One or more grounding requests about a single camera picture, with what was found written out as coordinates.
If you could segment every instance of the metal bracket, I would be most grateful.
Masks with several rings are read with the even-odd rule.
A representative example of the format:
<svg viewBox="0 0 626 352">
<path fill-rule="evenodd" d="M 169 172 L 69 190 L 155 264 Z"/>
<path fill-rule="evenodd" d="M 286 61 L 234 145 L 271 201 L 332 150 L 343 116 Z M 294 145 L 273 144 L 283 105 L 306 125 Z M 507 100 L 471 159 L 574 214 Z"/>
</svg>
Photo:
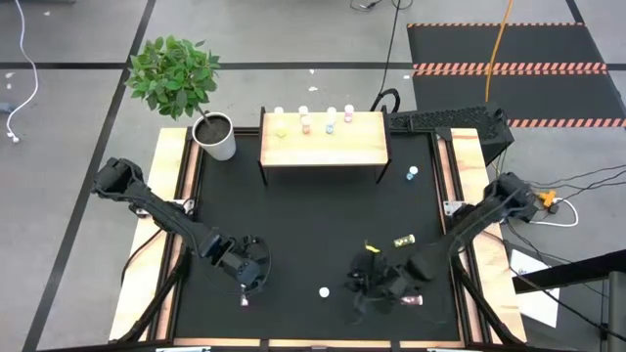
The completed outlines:
<svg viewBox="0 0 626 352">
<path fill-rule="evenodd" d="M 185 214 L 189 214 L 196 207 L 196 201 L 193 199 L 175 199 L 170 201 L 175 202 L 178 205 L 182 205 L 185 208 Z M 150 215 L 148 211 L 139 208 L 135 210 L 135 214 L 137 214 L 140 218 Z"/>
<path fill-rule="evenodd" d="M 452 216 L 455 213 L 455 211 L 459 210 L 459 208 L 465 204 L 467 204 L 465 201 L 446 200 L 443 202 L 443 212 L 446 214 L 446 216 Z"/>
</svg>

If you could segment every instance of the small bottle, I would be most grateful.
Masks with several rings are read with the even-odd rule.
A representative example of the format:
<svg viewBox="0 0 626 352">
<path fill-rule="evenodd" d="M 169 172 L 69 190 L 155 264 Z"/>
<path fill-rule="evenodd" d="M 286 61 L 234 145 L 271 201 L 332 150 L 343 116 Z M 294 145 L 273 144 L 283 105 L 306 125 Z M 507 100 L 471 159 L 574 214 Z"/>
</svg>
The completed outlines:
<svg viewBox="0 0 626 352">
<path fill-rule="evenodd" d="M 298 109 L 298 112 L 300 112 L 302 133 L 309 134 L 311 132 L 311 117 L 309 117 L 309 109 L 305 106 L 302 106 Z"/>
<path fill-rule="evenodd" d="M 326 110 L 327 113 L 327 122 L 326 122 L 326 133 L 332 134 L 335 132 L 335 123 L 336 123 L 336 109 L 330 107 Z"/>
<path fill-rule="evenodd" d="M 352 114 L 354 114 L 354 107 L 348 104 L 345 106 L 344 111 L 345 111 L 345 115 L 343 116 L 343 120 L 347 123 L 352 122 Z"/>
<path fill-rule="evenodd" d="M 275 107 L 274 113 L 285 113 L 285 111 L 281 107 Z M 276 124 L 276 135 L 280 138 L 287 136 L 287 126 L 283 121 L 278 121 Z"/>
<path fill-rule="evenodd" d="M 407 180 L 411 181 L 418 174 L 418 166 L 409 167 L 409 173 L 407 174 Z"/>
</svg>

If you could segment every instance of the gray floor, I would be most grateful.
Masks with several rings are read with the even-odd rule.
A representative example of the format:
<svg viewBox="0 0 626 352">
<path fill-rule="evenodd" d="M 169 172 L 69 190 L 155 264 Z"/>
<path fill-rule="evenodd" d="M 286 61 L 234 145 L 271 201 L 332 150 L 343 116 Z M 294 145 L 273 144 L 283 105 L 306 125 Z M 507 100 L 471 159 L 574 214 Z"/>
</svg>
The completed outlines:
<svg viewBox="0 0 626 352">
<path fill-rule="evenodd" d="M 74 5 L 23 4 L 25 49 L 38 62 L 119 63 L 130 49 L 147 0 L 78 0 Z M 408 22 L 498 22 L 505 0 L 415 0 L 402 12 L 392 52 L 409 62 Z M 580 11 L 609 63 L 626 62 L 619 0 L 577 0 Z M 382 62 L 393 7 L 385 0 L 370 14 L 356 13 L 347 1 L 330 0 L 156 0 L 146 39 L 174 34 L 207 39 L 222 61 Z M 512 22 L 571 22 L 564 0 L 517 1 Z M 0 3 L 0 62 L 22 62 L 17 46 L 20 22 L 15 4 Z M 9 72 L 15 74 L 6 78 Z M 415 108 L 408 71 L 391 70 L 388 87 L 401 93 L 402 110 Z M 22 348 L 43 287 L 67 227 L 119 70 L 40 70 L 41 87 L 13 126 L 22 137 L 14 145 L 0 136 L 0 341 L 8 351 Z M 626 94 L 626 72 L 612 72 Z M 353 104 L 367 110 L 380 87 L 379 70 L 229 70 L 220 73 L 212 110 L 229 114 L 239 126 L 258 123 L 261 106 L 312 110 Z M 0 71 L 0 101 L 25 99 L 32 88 L 29 70 Z M 147 172 L 163 126 L 186 126 L 148 111 L 126 92 L 105 158 L 124 156 Z M 623 128 L 514 129 L 516 142 L 508 170 L 535 181 L 624 163 Z M 581 184 L 592 182 L 585 180 Z M 517 225 L 538 247 L 581 259 L 626 247 L 619 200 L 626 188 L 607 188 L 573 199 L 580 224 L 573 229 Z M 555 221 L 568 221 L 563 211 Z M 61 280 L 39 348 L 106 342 L 119 294 L 119 273 L 136 220 L 122 204 L 90 198 L 67 269 Z M 516 239 L 505 230 L 512 242 Z"/>
</svg>

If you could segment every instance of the paper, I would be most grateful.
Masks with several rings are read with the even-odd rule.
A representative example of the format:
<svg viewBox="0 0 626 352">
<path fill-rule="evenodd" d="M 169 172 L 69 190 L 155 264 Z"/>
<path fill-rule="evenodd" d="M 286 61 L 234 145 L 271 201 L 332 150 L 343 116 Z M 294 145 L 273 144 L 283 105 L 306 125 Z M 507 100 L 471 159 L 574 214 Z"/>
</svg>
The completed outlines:
<svg viewBox="0 0 626 352">
<path fill-rule="evenodd" d="M 520 275 L 533 273 L 539 270 L 550 268 L 541 261 L 528 256 L 518 250 L 513 250 L 511 254 L 511 268 Z M 559 299 L 559 288 L 548 289 L 554 298 Z M 559 304 L 542 291 L 528 292 L 517 295 L 519 311 L 526 317 L 532 318 L 547 326 L 556 328 Z"/>
</svg>

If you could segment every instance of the wooden board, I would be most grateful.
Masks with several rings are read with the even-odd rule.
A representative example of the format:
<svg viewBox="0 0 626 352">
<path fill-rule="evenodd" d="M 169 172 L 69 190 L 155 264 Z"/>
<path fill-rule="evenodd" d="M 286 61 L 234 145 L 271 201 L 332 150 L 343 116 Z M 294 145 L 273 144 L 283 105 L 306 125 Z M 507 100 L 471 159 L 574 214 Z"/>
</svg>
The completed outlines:
<svg viewBox="0 0 626 352">
<path fill-rule="evenodd" d="M 452 129 L 452 145 L 465 201 L 479 203 L 483 199 L 484 188 L 489 184 L 489 177 L 476 130 Z M 498 224 L 492 224 L 485 231 L 502 237 Z M 501 242 L 484 234 L 474 239 L 473 248 L 485 299 L 509 330 L 525 341 L 526 333 L 517 306 L 507 251 Z M 493 330 L 491 336 L 494 343 L 500 342 Z"/>
<path fill-rule="evenodd" d="M 163 199 L 174 199 L 181 158 L 185 147 L 186 128 L 164 128 L 160 130 L 156 143 L 155 157 L 150 169 L 148 186 Z M 139 219 L 130 253 L 142 245 L 158 230 L 151 217 Z M 122 337 L 153 299 L 160 271 L 160 262 L 165 249 L 166 234 L 161 232 L 126 270 L 113 318 L 110 339 Z"/>
<path fill-rule="evenodd" d="M 326 133 L 328 115 L 311 112 L 311 132 L 302 133 L 300 115 L 265 113 L 261 145 L 263 166 L 385 165 L 388 161 L 381 112 L 354 112 L 347 123 L 336 114 L 335 131 Z M 287 131 L 279 137 L 276 131 Z"/>
</svg>

